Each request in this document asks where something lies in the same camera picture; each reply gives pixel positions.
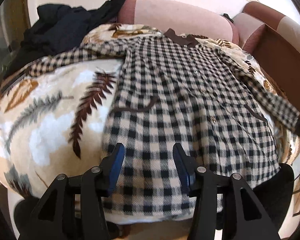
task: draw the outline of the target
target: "silver bolt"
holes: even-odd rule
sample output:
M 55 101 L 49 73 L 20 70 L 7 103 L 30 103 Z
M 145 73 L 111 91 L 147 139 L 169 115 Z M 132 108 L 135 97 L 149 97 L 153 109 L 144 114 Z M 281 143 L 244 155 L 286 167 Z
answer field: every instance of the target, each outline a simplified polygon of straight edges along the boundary
M 232 177 L 237 180 L 241 179 L 241 175 L 239 173 L 232 174 Z
M 59 174 L 59 175 L 57 176 L 57 180 L 63 180 L 63 179 L 65 179 L 65 177 L 66 177 L 65 174 Z
M 207 171 L 207 169 L 205 167 L 200 166 L 197 168 L 197 171 L 200 173 L 205 173 Z
M 92 172 L 92 173 L 98 173 L 98 172 L 100 172 L 100 171 L 101 171 L 101 169 L 100 169 L 98 166 L 93 167 L 93 168 L 91 169 L 91 172 Z

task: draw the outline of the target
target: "shirt collar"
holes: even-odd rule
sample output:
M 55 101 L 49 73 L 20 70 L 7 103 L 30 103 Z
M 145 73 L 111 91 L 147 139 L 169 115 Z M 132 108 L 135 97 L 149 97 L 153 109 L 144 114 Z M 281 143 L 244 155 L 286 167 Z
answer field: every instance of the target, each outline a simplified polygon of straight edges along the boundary
M 164 35 L 170 40 L 172 40 L 174 43 L 177 43 L 180 46 L 186 45 L 188 48 L 195 47 L 199 43 L 191 34 L 189 34 L 186 38 L 177 36 L 175 31 L 171 28 L 168 29 Z

